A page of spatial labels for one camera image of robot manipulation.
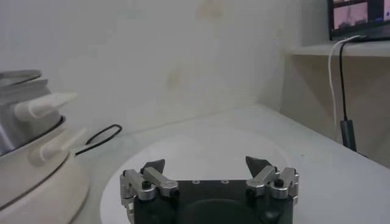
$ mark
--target white cable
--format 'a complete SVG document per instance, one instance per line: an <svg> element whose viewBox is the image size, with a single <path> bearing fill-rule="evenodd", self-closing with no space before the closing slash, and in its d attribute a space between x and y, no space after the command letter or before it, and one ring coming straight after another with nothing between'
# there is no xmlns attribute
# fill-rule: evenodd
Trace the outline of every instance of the white cable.
<svg viewBox="0 0 390 224"><path fill-rule="evenodd" d="M330 85L330 91L331 91L331 99L332 99L332 102L333 102L333 122L334 122L334 125L335 125L335 136L333 139L336 139L336 136L337 136L337 112L336 112L336 97L335 97L335 89L333 87L333 80L332 80L332 56L333 56L333 53L334 51L336 50L336 48L340 45L340 44L343 44L345 42L349 42L353 39L356 39L356 38L359 38L361 37L360 35L357 35L357 36L353 36L353 37L350 37L350 38L347 38L347 39L344 39L344 40L341 40L339 42L337 42L335 45L333 45L332 49L330 50L330 53L329 53L329 57L328 57L328 72L329 72L329 85Z"/></svg>

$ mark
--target silver pot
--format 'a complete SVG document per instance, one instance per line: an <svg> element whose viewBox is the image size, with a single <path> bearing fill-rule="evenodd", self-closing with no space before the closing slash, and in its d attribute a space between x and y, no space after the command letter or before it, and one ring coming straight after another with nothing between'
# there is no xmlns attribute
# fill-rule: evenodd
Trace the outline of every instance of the silver pot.
<svg viewBox="0 0 390 224"><path fill-rule="evenodd" d="M28 82L39 76L39 71L0 74L0 156L36 140L62 123L58 110L28 120L15 115L18 104L51 93L46 86L47 80Z"/></svg>

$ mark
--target black screw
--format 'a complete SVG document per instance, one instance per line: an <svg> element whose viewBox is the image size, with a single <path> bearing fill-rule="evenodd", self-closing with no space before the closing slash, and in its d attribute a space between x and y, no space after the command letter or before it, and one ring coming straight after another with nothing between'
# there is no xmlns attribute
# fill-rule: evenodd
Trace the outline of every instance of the black screw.
<svg viewBox="0 0 390 224"><path fill-rule="evenodd" d="M285 182L282 179L275 180L275 187L283 187L285 185Z"/></svg>
<svg viewBox="0 0 390 224"><path fill-rule="evenodd" d="M146 190L152 187L152 183L149 181L142 182L142 190Z"/></svg>

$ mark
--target white appliance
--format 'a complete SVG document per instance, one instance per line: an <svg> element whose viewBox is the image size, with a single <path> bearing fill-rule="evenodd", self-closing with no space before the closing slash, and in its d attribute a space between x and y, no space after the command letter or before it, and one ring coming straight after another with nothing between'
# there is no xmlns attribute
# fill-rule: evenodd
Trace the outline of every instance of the white appliance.
<svg viewBox="0 0 390 224"><path fill-rule="evenodd" d="M51 94L31 73L0 74L0 223L69 223L88 192L88 178L69 149L86 129L65 127L58 108L74 93ZM24 82L6 82L17 77Z"/></svg>

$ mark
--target stainless steel lid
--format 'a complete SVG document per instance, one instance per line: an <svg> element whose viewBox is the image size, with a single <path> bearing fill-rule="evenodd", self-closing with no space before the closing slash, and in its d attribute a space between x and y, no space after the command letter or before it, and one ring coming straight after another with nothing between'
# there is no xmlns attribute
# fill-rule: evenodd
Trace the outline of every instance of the stainless steel lid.
<svg viewBox="0 0 390 224"><path fill-rule="evenodd" d="M42 76L39 70L20 70L0 72L0 88L32 81Z"/></svg>

